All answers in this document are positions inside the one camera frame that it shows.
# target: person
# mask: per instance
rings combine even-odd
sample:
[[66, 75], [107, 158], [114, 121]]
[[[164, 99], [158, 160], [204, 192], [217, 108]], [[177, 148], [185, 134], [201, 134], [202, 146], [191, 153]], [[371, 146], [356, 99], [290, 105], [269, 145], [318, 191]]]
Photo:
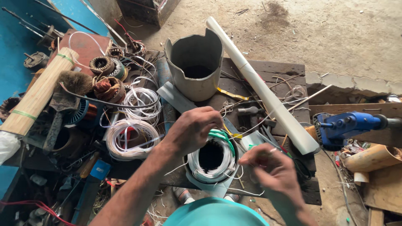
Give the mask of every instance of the person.
[[[184, 112], [156, 145], [147, 159], [107, 202], [90, 226], [140, 225], [163, 176], [181, 158], [203, 147], [213, 128], [222, 128], [221, 114], [212, 107]], [[261, 144], [238, 160], [253, 165], [254, 173], [288, 226], [316, 226], [302, 198], [293, 161], [270, 146]], [[268, 225], [254, 210], [225, 199], [207, 197], [178, 208], [164, 226]]]

